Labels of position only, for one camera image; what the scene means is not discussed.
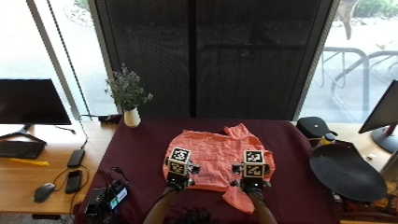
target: white vase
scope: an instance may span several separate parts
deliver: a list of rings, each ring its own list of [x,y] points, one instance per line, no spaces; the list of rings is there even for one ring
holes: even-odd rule
[[[138,107],[134,110],[124,111],[124,123],[128,127],[136,128],[142,122]]]

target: computer monitor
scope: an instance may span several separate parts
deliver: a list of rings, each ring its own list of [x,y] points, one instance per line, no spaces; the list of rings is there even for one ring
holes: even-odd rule
[[[372,131],[376,144],[386,151],[398,149],[398,136],[394,129],[398,124],[398,81],[393,80],[389,88],[368,117],[360,133]]]
[[[15,133],[0,139],[23,135],[46,142],[28,134],[35,124],[68,125],[71,120],[50,78],[0,78],[0,124],[23,124]]]

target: power strip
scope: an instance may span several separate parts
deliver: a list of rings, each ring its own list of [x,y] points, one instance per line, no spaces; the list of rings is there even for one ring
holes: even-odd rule
[[[32,214],[32,219],[51,219],[51,220],[60,220],[62,215],[42,215],[42,214]]]

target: dried flower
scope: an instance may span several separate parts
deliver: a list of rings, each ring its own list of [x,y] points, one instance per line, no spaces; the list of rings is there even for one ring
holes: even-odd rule
[[[123,107],[124,111],[134,110],[139,105],[152,100],[154,95],[144,92],[140,87],[140,77],[134,71],[128,71],[123,63],[123,71],[114,72],[115,80],[107,79],[108,89],[106,93],[114,98],[115,104]]]

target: black curtain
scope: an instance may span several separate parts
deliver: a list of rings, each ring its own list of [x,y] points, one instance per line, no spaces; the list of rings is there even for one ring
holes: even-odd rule
[[[96,0],[114,70],[136,71],[144,117],[289,119],[332,0]]]

